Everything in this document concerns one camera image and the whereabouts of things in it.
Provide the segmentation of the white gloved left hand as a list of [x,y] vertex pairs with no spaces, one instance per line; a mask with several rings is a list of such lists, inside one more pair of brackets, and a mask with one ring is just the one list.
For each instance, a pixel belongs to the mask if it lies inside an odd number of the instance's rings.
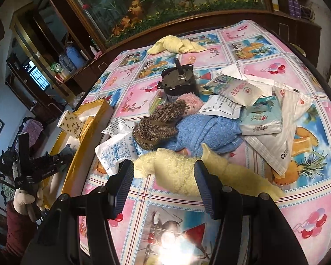
[[40,219],[41,214],[36,214],[34,205],[39,208],[41,212],[45,210],[43,188],[40,186],[36,196],[28,194],[25,190],[16,189],[13,199],[13,206],[15,211],[21,215],[28,215],[32,222]]

